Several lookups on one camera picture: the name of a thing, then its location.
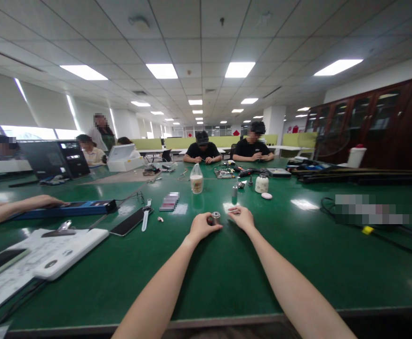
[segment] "yellow tag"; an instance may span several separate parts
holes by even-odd
[[[372,227],[370,227],[370,226],[364,226],[362,232],[363,232],[365,235],[369,235],[369,234],[372,233],[373,230],[374,230],[374,229],[373,229]]]

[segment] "black monitor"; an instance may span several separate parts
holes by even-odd
[[[39,180],[56,175],[76,179],[90,173],[77,140],[19,142]]]

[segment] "ceiling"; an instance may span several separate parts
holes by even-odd
[[[136,16],[149,23],[147,32],[129,24]],[[0,53],[41,70],[0,55],[1,74],[153,121],[241,123],[273,104],[288,106],[291,120],[298,108],[321,104],[326,90],[412,58],[412,1],[0,0]],[[313,77],[342,58],[364,61]],[[256,65],[245,79],[225,79],[231,61]],[[155,79],[148,63],[173,63],[179,79]],[[109,80],[82,80],[59,67],[80,64]],[[259,100],[241,105],[246,97]],[[201,106],[188,99],[203,99],[204,114],[193,115]]]

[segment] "metal cylinder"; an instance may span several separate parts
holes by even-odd
[[[220,213],[213,212],[212,213],[212,224],[219,225],[220,224]]]

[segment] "sheet of paper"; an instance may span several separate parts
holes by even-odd
[[[37,229],[27,239],[10,247],[10,249],[29,248],[31,252],[0,273],[0,305],[30,282],[36,267],[56,254],[70,241],[86,234],[88,230],[76,230],[74,235],[41,238],[46,232],[50,230]]]

